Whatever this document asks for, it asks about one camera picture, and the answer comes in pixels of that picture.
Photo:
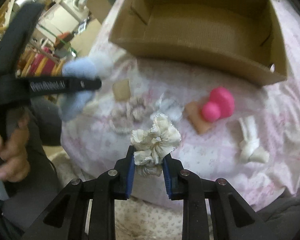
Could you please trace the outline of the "person left hand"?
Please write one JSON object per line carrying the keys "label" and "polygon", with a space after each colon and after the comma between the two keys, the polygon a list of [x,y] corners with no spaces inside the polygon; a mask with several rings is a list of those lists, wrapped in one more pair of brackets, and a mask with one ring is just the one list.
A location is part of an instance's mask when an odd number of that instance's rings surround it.
{"label": "person left hand", "polygon": [[3,142],[0,136],[0,158],[4,163],[0,166],[0,180],[12,183],[20,182],[30,172],[26,146],[29,140],[30,116],[27,111],[18,120],[18,127],[10,138]]}

